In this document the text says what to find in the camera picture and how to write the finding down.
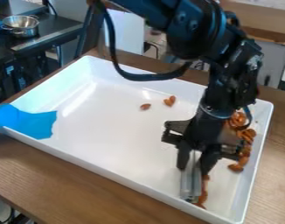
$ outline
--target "table surface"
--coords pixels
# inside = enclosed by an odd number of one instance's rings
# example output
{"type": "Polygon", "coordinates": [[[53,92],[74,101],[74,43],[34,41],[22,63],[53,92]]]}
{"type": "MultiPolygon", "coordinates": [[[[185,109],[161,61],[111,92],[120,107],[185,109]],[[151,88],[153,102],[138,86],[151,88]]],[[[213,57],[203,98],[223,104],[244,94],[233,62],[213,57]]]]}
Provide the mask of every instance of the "table surface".
{"type": "Polygon", "coordinates": [[[14,38],[0,32],[0,64],[14,56],[25,56],[76,39],[82,28],[81,22],[49,13],[38,14],[38,20],[39,35],[35,38],[14,38]]]}
{"type": "Polygon", "coordinates": [[[264,0],[240,0],[243,3],[234,1],[224,0],[221,1],[221,5],[226,11],[236,13],[247,34],[268,41],[285,43],[285,10],[264,7],[262,6],[264,0]]]}
{"type": "MultiPolygon", "coordinates": [[[[95,50],[90,55],[98,55],[95,50]]],[[[118,52],[120,62],[152,72],[175,65],[118,52]]],[[[207,74],[188,71],[184,80],[207,83],[207,74]]],[[[34,88],[10,98],[14,100],[34,88]]],[[[275,105],[247,211],[246,223],[285,224],[285,92],[261,87],[275,105]]],[[[125,186],[0,135],[0,197],[39,223],[202,224],[186,213],[125,186]]]]}
{"type": "Polygon", "coordinates": [[[9,0],[9,3],[0,5],[0,15],[33,15],[48,8],[42,4],[26,2],[25,0],[9,0]]]}

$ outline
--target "black cable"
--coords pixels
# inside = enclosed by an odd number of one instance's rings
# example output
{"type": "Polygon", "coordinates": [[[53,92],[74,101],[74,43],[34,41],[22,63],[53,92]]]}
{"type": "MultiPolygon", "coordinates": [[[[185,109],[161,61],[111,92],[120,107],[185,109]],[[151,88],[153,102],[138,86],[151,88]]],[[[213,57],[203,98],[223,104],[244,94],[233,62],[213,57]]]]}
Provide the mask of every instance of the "black cable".
{"type": "Polygon", "coordinates": [[[97,7],[104,13],[105,21],[108,25],[108,34],[109,34],[109,51],[114,63],[115,70],[125,79],[130,81],[166,81],[171,80],[177,77],[182,76],[191,66],[192,62],[185,62],[180,68],[169,73],[157,73],[157,74],[137,74],[137,73],[128,73],[120,68],[120,65],[117,61],[116,50],[115,50],[115,27],[114,23],[109,16],[105,5],[98,0],[96,2],[97,7]]]}
{"type": "Polygon", "coordinates": [[[58,16],[58,12],[54,9],[54,7],[53,7],[53,5],[50,3],[50,1],[49,0],[45,0],[45,2],[47,3],[47,5],[49,5],[50,6],[50,8],[52,8],[52,11],[53,11],[53,13],[54,13],[54,16],[58,16]]]}
{"type": "Polygon", "coordinates": [[[151,43],[149,43],[149,42],[148,42],[148,44],[149,44],[150,46],[155,47],[155,49],[156,49],[156,59],[159,59],[159,49],[158,49],[158,46],[153,45],[153,44],[151,44],[151,43]]]}

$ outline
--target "countertop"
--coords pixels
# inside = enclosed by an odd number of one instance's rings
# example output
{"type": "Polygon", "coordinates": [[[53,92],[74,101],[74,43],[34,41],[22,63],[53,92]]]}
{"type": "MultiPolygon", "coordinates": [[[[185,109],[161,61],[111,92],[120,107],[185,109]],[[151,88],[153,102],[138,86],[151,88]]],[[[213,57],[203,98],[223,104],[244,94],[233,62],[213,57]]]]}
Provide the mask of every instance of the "countertop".
{"type": "MultiPolygon", "coordinates": [[[[88,54],[98,56],[95,50],[88,54]]],[[[166,71],[175,66],[127,52],[118,52],[118,55],[122,64],[152,72],[166,71]]],[[[199,84],[206,84],[207,78],[207,73],[192,70],[183,77],[199,84]]],[[[9,102],[38,84],[10,98],[9,102]]],[[[285,224],[285,92],[270,87],[261,87],[260,91],[260,98],[272,102],[275,112],[246,223],[285,224]]],[[[204,223],[123,185],[2,135],[0,197],[38,223],[204,223]]]]}

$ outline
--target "white wall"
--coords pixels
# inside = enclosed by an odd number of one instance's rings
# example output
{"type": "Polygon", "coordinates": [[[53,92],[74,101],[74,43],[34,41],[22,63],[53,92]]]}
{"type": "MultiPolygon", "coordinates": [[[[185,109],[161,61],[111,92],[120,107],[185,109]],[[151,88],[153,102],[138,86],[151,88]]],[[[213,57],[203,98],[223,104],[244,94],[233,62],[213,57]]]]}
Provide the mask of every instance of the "white wall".
{"type": "Polygon", "coordinates": [[[61,17],[83,22],[87,14],[86,0],[49,0],[61,17]]]}

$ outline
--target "wooden table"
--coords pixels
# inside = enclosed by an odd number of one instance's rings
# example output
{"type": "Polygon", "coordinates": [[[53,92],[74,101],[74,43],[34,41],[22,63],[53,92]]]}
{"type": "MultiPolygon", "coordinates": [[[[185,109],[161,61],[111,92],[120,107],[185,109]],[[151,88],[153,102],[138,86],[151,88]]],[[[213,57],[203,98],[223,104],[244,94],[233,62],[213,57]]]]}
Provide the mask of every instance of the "wooden table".
{"type": "Polygon", "coordinates": [[[285,10],[263,7],[262,5],[266,0],[254,1],[256,4],[260,2],[261,6],[249,4],[253,2],[249,0],[240,0],[244,3],[234,1],[222,0],[221,5],[226,11],[236,13],[247,34],[259,39],[285,43],[285,10]]]}
{"type": "MultiPolygon", "coordinates": [[[[153,72],[174,66],[125,52],[119,52],[119,57],[123,64],[153,72]]],[[[207,74],[189,71],[183,79],[206,84],[207,74]]],[[[272,102],[275,112],[246,223],[285,224],[285,92],[261,87],[261,99],[272,102]]],[[[1,135],[0,197],[39,223],[204,223],[139,192],[1,135]]]]}

